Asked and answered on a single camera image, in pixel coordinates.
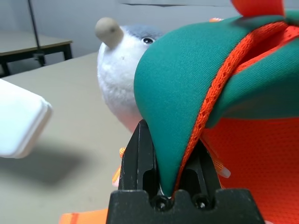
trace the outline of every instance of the plush toy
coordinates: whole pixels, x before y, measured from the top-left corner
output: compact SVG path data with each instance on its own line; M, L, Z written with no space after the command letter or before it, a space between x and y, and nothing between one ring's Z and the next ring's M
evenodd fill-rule
M210 22L219 22L219 21L222 21L222 20L223 19L220 19L220 18L212 18L212 19L210 19ZM122 147L120 149L120 157L121 158L122 158L125 150L126 150L125 147ZM223 164L220 161L214 160L214 165L215 165L217 173L220 176L223 176L225 178L230 177L230 171L226 167L224 167ZM115 174L113 175L113 178L112 178L112 185L115 186L115 187L118 187L118 185L119 185L120 173L121 173L121 166L119 166L117 168L117 170L116 170L116 172L115 172Z
M119 26L111 18L100 19L95 33L103 42L98 55L98 80L104 101L133 132L142 120L133 90L135 70L144 52L163 33L147 25Z

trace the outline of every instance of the orange mesh fabric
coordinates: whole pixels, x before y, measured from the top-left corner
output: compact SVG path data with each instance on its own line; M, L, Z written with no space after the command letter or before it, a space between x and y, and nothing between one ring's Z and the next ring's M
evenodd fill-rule
M226 188L248 188L265 220L299 224L299 119L222 119L202 140L229 169Z
M279 31L283 31L287 28L287 24L284 22L270 23L262 26L244 37L236 48L227 57L221 68L219 69L215 79L212 82L210 89L206 94L206 98L201 106L197 120L195 122L187 149L185 151L178 177L175 185L175 191L179 187L179 180L184 170L185 164L189 159L195 145L197 144L199 137L204 130L205 124L209 118L209 114L213 109L215 102L217 101L222 88L227 80L233 75L234 70L240 64L242 59L249 53L249 51L258 45L261 41L271 37Z
M266 39L259 43L241 61L241 64L235 70L234 74L246 69L250 65L262 60L280 47L284 46L294 38L299 36L299 27L288 26L285 30L277 32L271 39Z

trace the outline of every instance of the black table leg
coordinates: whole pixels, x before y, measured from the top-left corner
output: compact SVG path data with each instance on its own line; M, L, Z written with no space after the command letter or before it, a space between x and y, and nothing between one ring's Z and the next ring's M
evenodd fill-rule
M2 69L4 71L4 76L10 76L11 73L9 71L8 65L6 62L1 62Z
M69 60L69 59L72 59L73 58L73 55L71 53L71 45L70 44L67 44L64 46L64 60Z

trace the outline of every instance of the orange fabric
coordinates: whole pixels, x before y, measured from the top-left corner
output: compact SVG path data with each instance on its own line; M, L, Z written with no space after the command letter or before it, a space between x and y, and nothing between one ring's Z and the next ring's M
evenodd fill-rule
M108 209L64 214L59 224L106 224Z
M264 40L259 43L258 46L254 47L248 55L245 57L242 64L236 68L234 74L246 69L250 65L262 60L266 56L272 54L280 47L284 46L288 42L292 41L294 38L299 36L299 27L296 26L289 26L285 30L276 33L274 36L271 37L270 40Z
M117 179L120 177L120 175L121 175L121 165L117 168L116 172L114 173L112 177L112 183L115 183Z
M120 148L120 157L121 158L122 158L123 154L125 153L125 151L126 151L125 147Z
M230 55L225 60L224 64L219 69L215 79L213 80L210 89L207 92L206 98L201 106L200 112L198 114L197 120L195 122L191 137L187 149L185 150L184 157L178 172L177 182L175 185L175 191L179 187L179 181L192 150L197 144L199 137L204 130L205 124L208 120L209 114L213 109L217 98L219 97L222 88L224 87L227 80L233 75L234 70L237 68L241 60L246 56L246 54L260 43L262 40L267 39L271 35L282 31L287 28L284 22L275 22L262 26L244 37L236 48L230 53Z
M299 224L299 119L222 119L201 139L231 171L226 188L250 189L274 224Z
M283 0L231 0L243 16L284 15Z

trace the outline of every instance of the beige table surface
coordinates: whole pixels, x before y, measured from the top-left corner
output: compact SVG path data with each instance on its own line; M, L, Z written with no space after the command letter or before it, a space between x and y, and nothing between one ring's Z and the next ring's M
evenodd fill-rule
M107 207L131 134L103 103L96 54L5 80L43 96L54 113L31 155L0 158L0 224L58 224L62 213Z
M72 40L39 35L41 48L50 48L72 43ZM0 30L0 56L37 49L34 33Z

